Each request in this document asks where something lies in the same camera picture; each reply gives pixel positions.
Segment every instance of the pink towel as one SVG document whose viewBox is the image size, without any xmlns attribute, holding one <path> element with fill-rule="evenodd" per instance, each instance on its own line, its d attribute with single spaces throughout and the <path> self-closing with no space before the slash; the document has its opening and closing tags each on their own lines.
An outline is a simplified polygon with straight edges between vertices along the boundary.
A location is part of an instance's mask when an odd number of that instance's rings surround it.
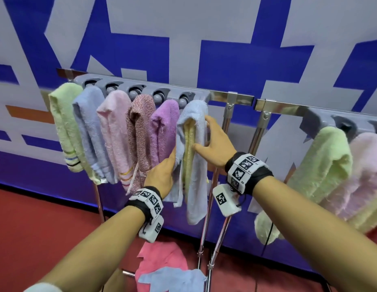
<svg viewBox="0 0 377 292">
<path fill-rule="evenodd" d="M 179 104 L 168 99 L 152 114 L 149 122 L 152 168 L 169 157 L 176 143 L 176 123 Z"/>
<path fill-rule="evenodd" d="M 151 152 L 148 135 L 149 119 L 156 110 L 152 96 L 140 94 L 126 112 L 130 156 L 133 162 L 134 177 L 126 194 L 134 193 L 144 185 L 145 177 L 151 169 Z"/>
<path fill-rule="evenodd" d="M 125 116 L 131 105 L 129 96 L 123 91 L 116 90 L 109 93 L 97 109 L 108 157 L 125 191 L 128 190 L 134 171 L 129 153 Z"/>
<path fill-rule="evenodd" d="M 377 134 L 362 133 L 351 143 L 352 176 L 321 202 L 344 220 L 356 215 L 377 192 Z"/>
<path fill-rule="evenodd" d="M 138 292 L 149 292 L 150 290 L 150 284 L 138 282 L 142 274 L 149 274 L 166 266 L 180 268 L 183 271 L 188 270 L 187 260 L 175 242 L 156 241 L 152 244 L 145 242 L 137 257 L 144 258 L 135 273 Z"/>
</svg>

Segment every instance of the light yellow cloth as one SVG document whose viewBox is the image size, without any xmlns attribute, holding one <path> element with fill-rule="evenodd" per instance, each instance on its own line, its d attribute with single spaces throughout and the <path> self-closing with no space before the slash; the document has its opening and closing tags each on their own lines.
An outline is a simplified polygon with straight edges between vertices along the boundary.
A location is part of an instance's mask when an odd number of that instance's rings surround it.
<svg viewBox="0 0 377 292">
<path fill-rule="evenodd" d="M 319 203 L 349 178 L 351 170 L 352 155 L 345 133 L 335 127 L 325 127 L 318 132 L 287 185 L 314 203 Z M 267 240 L 271 224 L 271 219 L 264 211 L 256 216 L 256 236 L 262 244 Z M 279 235 L 280 232 L 274 225 L 268 244 Z"/>
<path fill-rule="evenodd" d="M 348 223 L 363 234 L 377 226 L 377 193 L 376 199 L 349 219 Z"/>
<path fill-rule="evenodd" d="M 194 150 L 192 145 L 195 143 L 195 120 L 188 119 L 183 124 L 183 132 L 185 133 L 185 153 L 183 155 L 183 188 L 185 185 L 190 185 L 191 172 L 192 172 L 192 161 L 194 159 Z"/>
<path fill-rule="evenodd" d="M 72 107 L 72 102 L 82 92 L 81 86 L 75 83 L 64 83 L 49 94 L 50 112 L 55 121 L 57 135 L 68 168 L 72 172 L 86 170 L 88 177 L 98 185 L 100 180 L 87 163 L 84 155 L 82 139 Z"/>
</svg>

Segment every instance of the person's left hand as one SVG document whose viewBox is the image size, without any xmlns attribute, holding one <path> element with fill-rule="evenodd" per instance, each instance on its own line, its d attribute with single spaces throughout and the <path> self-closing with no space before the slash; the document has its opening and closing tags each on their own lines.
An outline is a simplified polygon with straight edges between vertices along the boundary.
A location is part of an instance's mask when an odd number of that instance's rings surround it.
<svg viewBox="0 0 377 292">
<path fill-rule="evenodd" d="M 144 186 L 154 186 L 164 199 L 172 189 L 172 171 L 175 164 L 176 147 L 171 155 L 153 167 L 147 174 Z"/>
</svg>

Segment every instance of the forearm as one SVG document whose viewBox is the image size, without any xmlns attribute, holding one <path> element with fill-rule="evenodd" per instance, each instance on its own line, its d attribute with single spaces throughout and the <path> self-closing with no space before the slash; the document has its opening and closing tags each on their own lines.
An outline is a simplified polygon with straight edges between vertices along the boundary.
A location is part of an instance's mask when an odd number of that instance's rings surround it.
<svg viewBox="0 0 377 292">
<path fill-rule="evenodd" d="M 377 291 L 377 245 L 273 177 L 254 198 L 284 237 L 342 291 Z"/>
<path fill-rule="evenodd" d="M 81 241 L 41 282 L 63 291 L 99 291 L 118 267 L 144 221 L 140 209 L 125 207 Z"/>
</svg>

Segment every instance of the red floor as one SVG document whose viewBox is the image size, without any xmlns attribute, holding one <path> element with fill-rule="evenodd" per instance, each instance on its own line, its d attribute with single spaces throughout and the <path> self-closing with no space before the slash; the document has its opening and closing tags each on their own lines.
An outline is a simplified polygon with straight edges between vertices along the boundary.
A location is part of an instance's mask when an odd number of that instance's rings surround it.
<svg viewBox="0 0 377 292">
<path fill-rule="evenodd" d="M 0 190 L 0 291 L 19 292 L 34 284 L 98 225 L 97 214 Z M 189 268 L 196 268 L 193 246 L 175 241 Z M 136 256 L 142 244 L 139 238 L 133 242 L 122 261 L 123 268 L 137 269 L 141 259 Z M 211 291 L 253 292 L 255 279 L 258 292 L 322 291 L 318 283 L 225 254 L 217 258 Z M 127 291 L 136 291 L 134 279 L 128 280 Z"/>
</svg>

